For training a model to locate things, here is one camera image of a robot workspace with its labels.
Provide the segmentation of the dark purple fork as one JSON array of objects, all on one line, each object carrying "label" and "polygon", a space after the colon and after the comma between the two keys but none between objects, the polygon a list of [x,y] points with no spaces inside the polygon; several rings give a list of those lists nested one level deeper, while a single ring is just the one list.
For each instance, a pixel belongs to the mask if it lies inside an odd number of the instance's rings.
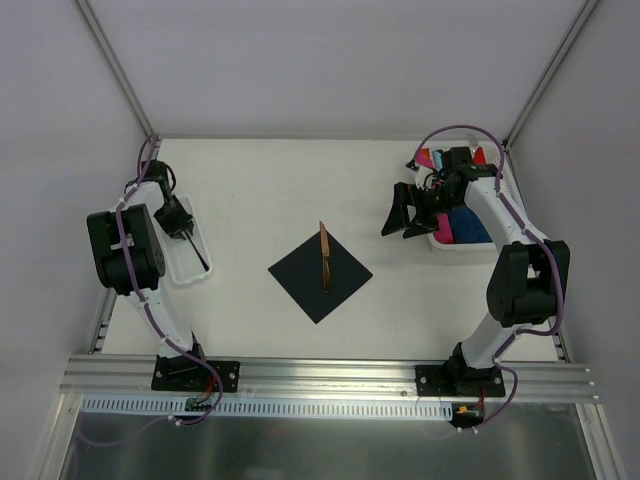
[{"label": "dark purple fork", "polygon": [[184,236],[186,238],[186,240],[189,242],[189,244],[191,245],[191,247],[193,248],[200,264],[202,265],[203,269],[205,272],[208,272],[210,270],[210,266],[208,264],[208,262],[205,260],[205,257],[201,254],[201,252],[199,251],[199,249],[196,247],[192,237],[190,236],[188,231],[184,231]]}]

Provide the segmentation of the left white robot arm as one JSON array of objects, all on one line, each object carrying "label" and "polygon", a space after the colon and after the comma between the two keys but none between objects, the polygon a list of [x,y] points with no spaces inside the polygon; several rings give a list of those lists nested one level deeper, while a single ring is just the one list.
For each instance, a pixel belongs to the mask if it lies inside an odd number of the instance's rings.
[{"label": "left white robot arm", "polygon": [[167,268],[177,266],[179,248],[191,248],[196,262],[195,272],[185,267],[174,275],[180,282],[202,278],[211,271],[211,260],[207,248],[197,244],[196,219],[174,188],[171,167],[150,160],[117,204],[89,215],[86,225],[100,282],[129,301],[156,341],[156,376],[197,390],[208,381],[209,367],[194,333],[173,307],[163,278]]}]

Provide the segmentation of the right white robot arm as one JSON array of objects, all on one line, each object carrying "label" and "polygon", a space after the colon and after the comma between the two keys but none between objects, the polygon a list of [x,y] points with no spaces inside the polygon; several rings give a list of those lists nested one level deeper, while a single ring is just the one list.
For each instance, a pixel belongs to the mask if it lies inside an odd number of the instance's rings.
[{"label": "right white robot arm", "polygon": [[501,165],[476,164],[466,147],[443,154],[443,174],[430,187],[398,182],[381,230],[405,238],[431,233],[437,218],[462,207],[480,220],[498,253],[486,289],[488,312],[458,343],[427,385],[455,395],[476,395],[500,376],[503,354],[521,335],[542,335],[540,325],[563,316],[570,249],[534,227],[502,187]]}]

